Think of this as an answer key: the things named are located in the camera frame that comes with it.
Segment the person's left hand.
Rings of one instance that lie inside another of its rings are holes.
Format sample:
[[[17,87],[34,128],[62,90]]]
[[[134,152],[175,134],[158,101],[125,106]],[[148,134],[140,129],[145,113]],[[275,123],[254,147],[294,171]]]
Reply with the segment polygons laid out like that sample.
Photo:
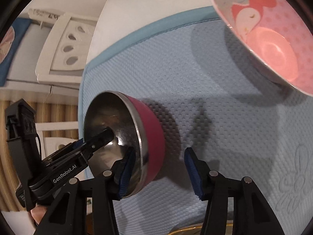
[[[34,209],[30,211],[30,215],[33,218],[36,225],[38,225],[41,222],[42,218],[47,212],[47,209],[48,207],[46,206],[37,205]]]

